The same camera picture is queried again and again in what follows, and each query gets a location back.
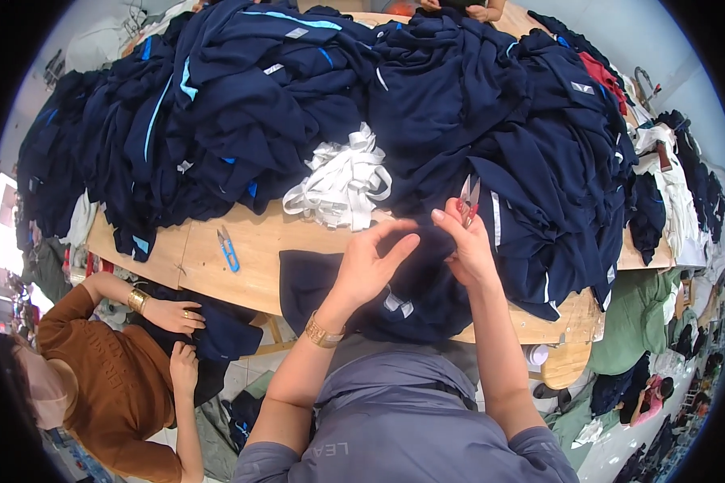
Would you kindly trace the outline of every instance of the brown shirt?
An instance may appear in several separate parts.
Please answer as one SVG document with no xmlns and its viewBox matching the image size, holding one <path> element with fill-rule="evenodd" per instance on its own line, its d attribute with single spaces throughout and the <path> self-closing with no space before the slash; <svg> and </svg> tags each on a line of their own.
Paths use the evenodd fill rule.
<svg viewBox="0 0 725 483">
<path fill-rule="evenodd" d="M 142 327 L 114 331 L 89 321 L 94 303 L 73 288 L 40 321 L 38 347 L 67 363 L 78 397 L 64 427 L 108 469 L 155 483 L 179 483 L 174 451 L 150 438 L 174 421 L 169 358 Z"/>
</svg>

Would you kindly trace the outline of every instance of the person in pink shirt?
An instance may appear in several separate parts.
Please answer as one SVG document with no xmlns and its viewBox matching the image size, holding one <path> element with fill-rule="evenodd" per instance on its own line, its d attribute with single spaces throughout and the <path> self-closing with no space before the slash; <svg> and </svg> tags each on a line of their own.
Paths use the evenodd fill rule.
<svg viewBox="0 0 725 483">
<path fill-rule="evenodd" d="M 661 378 L 657 374 L 651 376 L 647 380 L 647 388 L 639 392 L 636 407 L 632 407 L 627 402 L 621 402 L 618 405 L 620 423 L 632 427 L 644 423 L 663 409 L 663 403 L 673 393 L 674 380 L 672 378 Z"/>
</svg>

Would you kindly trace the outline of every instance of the scissors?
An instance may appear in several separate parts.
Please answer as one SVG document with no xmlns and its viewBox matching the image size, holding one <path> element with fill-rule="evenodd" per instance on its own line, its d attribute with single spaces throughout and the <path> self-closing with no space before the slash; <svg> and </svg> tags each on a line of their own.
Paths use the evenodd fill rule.
<svg viewBox="0 0 725 483">
<path fill-rule="evenodd" d="M 221 226 L 218 233 L 218 241 L 220 242 L 220 248 L 222 248 L 222 256 L 226 258 L 228 267 L 232 272 L 239 271 L 239 260 L 236 259 L 236 254 L 233 253 L 233 246 L 231 244 L 231 237 L 228 236 L 226 227 Z"/>
<path fill-rule="evenodd" d="M 468 228 L 478 212 L 478 198 L 481 194 L 481 179 L 478 178 L 471 190 L 470 175 L 464 180 L 462 194 L 457 198 L 457 211 L 462 214 L 462 226 Z"/>
</svg>

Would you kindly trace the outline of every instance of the person in gray shirt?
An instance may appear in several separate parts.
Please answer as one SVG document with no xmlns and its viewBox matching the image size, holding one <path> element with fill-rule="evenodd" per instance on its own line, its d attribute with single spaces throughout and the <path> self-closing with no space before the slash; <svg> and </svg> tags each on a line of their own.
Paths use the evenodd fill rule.
<svg viewBox="0 0 725 483">
<path fill-rule="evenodd" d="M 578 482 L 532 402 L 483 220 L 464 228 L 455 203 L 432 219 L 456 241 L 446 262 L 467 287 L 477 353 L 454 341 L 375 343 L 359 334 L 339 344 L 351 314 L 419 243 L 411 234 L 377 255 L 388 233 L 416 228 L 411 220 L 357 234 L 330 294 L 274 374 L 232 483 Z M 474 403 L 478 377 L 485 413 Z"/>
</svg>

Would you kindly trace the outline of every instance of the gold bracelet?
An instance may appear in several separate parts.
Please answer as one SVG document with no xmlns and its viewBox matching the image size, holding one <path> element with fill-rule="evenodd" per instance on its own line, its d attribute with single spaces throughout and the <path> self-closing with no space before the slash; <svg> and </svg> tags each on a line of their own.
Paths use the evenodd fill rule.
<svg viewBox="0 0 725 483">
<path fill-rule="evenodd" d="M 341 330 L 340 334 L 329 333 L 317 324 L 317 321 L 315 320 L 316 314 L 317 311 L 311 313 L 309 321 L 306 322 L 304 334 L 306 334 L 306 337 L 309 338 L 310 341 L 317 344 L 319 347 L 322 347 L 323 349 L 332 349 L 336 347 L 338 343 L 341 342 L 341 339 L 343 339 L 344 337 L 343 329 Z"/>
<path fill-rule="evenodd" d="M 142 315 L 142 311 L 145 308 L 145 302 L 147 301 L 148 298 L 151 298 L 151 296 L 146 294 L 139 288 L 135 288 L 129 294 L 127 303 L 131 310 L 135 311 L 137 314 Z"/>
</svg>

